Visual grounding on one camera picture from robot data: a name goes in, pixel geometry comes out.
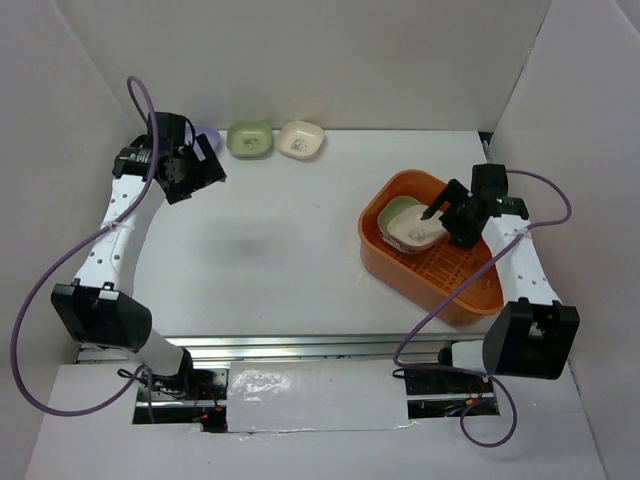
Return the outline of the purple plate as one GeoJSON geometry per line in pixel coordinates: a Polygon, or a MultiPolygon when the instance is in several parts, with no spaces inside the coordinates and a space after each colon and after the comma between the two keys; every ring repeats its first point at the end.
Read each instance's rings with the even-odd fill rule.
{"type": "Polygon", "coordinates": [[[220,132],[217,129],[206,126],[196,126],[195,134],[197,136],[205,135],[209,141],[209,144],[211,145],[211,148],[213,150],[217,149],[221,139],[220,132]]]}

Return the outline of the cream plate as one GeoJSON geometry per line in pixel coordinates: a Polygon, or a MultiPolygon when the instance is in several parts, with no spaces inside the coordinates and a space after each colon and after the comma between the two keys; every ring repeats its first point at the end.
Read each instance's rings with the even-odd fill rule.
{"type": "Polygon", "coordinates": [[[398,249],[407,253],[428,249],[446,234],[438,212],[422,219],[425,206],[413,205],[394,216],[386,226],[387,238],[398,249]]]}
{"type": "Polygon", "coordinates": [[[319,152],[325,131],[305,121],[290,121],[280,129],[275,145],[280,153],[298,160],[310,160],[319,152]]]}

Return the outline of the green plate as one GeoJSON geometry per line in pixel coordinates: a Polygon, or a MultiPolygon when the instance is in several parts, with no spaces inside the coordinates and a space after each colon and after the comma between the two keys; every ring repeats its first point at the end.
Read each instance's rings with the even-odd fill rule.
{"type": "Polygon", "coordinates": [[[272,146],[273,130],[267,121],[237,121],[227,130],[226,147],[236,158],[262,158],[272,146]]]}
{"type": "Polygon", "coordinates": [[[418,217],[421,217],[422,213],[427,208],[425,204],[411,196],[401,195],[392,198],[378,214],[377,225],[379,232],[387,235],[389,222],[413,206],[419,206],[420,213],[418,214],[418,217]]]}

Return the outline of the green plate back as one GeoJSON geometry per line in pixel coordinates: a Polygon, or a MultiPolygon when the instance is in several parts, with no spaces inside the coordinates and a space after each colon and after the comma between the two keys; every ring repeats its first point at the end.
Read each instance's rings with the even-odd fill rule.
{"type": "Polygon", "coordinates": [[[237,121],[227,130],[226,147],[236,158],[262,158],[272,146],[273,130],[267,121],[237,121]]]}

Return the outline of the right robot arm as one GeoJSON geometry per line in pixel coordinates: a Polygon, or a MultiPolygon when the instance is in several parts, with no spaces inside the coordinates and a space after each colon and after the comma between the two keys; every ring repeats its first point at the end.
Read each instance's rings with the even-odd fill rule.
{"type": "Polygon", "coordinates": [[[490,251],[490,260],[450,295],[457,297],[490,269],[498,274],[504,305],[483,340],[485,371],[556,380],[568,359],[580,317],[551,287],[532,233],[566,223],[572,205],[561,193],[565,206],[561,218],[531,222],[523,199],[508,194],[511,173],[501,164],[476,165],[470,187],[449,181],[422,217],[429,219],[442,209],[440,222],[450,245],[469,251],[484,243],[490,251]]]}

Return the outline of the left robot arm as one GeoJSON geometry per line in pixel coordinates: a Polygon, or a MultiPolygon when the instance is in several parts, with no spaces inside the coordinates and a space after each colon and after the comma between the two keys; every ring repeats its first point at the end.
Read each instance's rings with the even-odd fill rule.
{"type": "Polygon", "coordinates": [[[116,155],[105,232],[73,280],[54,286],[51,303],[74,341],[148,366],[155,383],[184,399],[197,387],[192,357],[153,329],[151,311],[133,297],[134,276],[159,207],[187,200],[226,174],[216,129],[167,112],[157,121],[157,140],[146,132],[116,155]]]}

